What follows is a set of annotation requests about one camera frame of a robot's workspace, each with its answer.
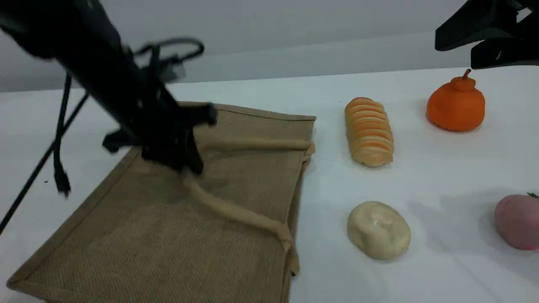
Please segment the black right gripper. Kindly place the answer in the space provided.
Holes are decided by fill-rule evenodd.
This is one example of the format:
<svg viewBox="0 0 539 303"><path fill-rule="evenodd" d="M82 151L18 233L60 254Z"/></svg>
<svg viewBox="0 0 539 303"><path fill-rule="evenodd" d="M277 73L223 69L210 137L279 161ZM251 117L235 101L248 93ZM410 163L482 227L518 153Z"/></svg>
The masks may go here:
<svg viewBox="0 0 539 303"><path fill-rule="evenodd" d="M538 0L468 0L435 31L435 49L481 41L470 52L472 69L538 66Z"/></svg>

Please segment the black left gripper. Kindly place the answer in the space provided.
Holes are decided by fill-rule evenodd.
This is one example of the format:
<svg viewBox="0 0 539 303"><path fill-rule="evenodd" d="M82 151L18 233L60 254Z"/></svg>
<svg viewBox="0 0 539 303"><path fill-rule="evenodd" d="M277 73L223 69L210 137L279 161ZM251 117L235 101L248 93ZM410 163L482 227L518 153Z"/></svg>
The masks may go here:
<svg viewBox="0 0 539 303"><path fill-rule="evenodd" d="M175 171L186 165L200 175L204 169L198 151L194 128L214 126L217 109L214 104L181 106L175 101L130 100L105 107L120 128L108 133L102 146L116 153L125 146L138 146L144 160L156 162Z"/></svg>

